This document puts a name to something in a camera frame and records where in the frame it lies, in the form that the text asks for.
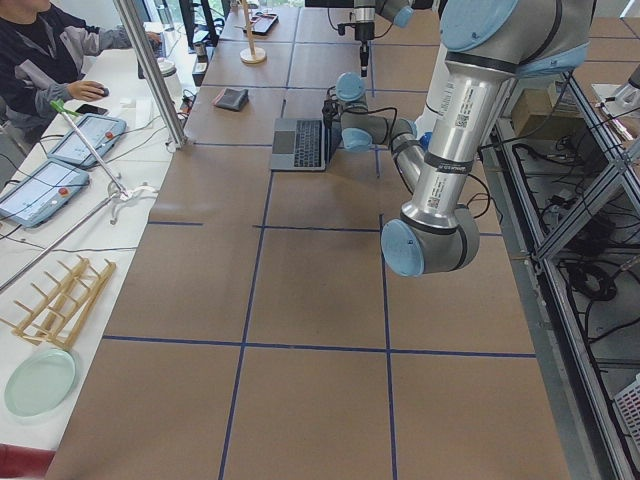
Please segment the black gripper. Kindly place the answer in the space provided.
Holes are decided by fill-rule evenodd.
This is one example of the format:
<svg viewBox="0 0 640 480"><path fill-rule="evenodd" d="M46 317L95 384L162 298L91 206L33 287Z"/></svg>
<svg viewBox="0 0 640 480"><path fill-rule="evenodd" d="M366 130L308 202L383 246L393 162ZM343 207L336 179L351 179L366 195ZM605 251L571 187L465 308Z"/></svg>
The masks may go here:
<svg viewBox="0 0 640 480"><path fill-rule="evenodd" d="M373 22L356 22L354 24L355 39L360 42L360 75L368 75L369 42L374 39Z"/></svg>
<svg viewBox="0 0 640 480"><path fill-rule="evenodd" d="M323 124L331 128L334 119L339 116L339 103L332 99L325 99L322 107Z"/></svg>

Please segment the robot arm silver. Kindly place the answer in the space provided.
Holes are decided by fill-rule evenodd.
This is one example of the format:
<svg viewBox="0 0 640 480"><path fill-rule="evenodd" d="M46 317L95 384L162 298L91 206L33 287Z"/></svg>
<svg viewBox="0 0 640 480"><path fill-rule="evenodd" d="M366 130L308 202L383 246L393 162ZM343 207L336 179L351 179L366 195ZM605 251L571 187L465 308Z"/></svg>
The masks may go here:
<svg viewBox="0 0 640 480"><path fill-rule="evenodd" d="M360 75L366 77L369 66L369 43L375 38L375 16L381 16L392 25L404 28L414 14L412 1L357 0L351 12L350 25L355 40L360 43Z"/></svg>
<svg viewBox="0 0 640 480"><path fill-rule="evenodd" d="M411 197L382 230L387 265L416 277L468 265L479 230L459 201L508 82L569 72L586 58L591 1L433 1L440 50L416 121L373 113L361 75L342 74L333 102L348 150L385 145Z"/></svg>

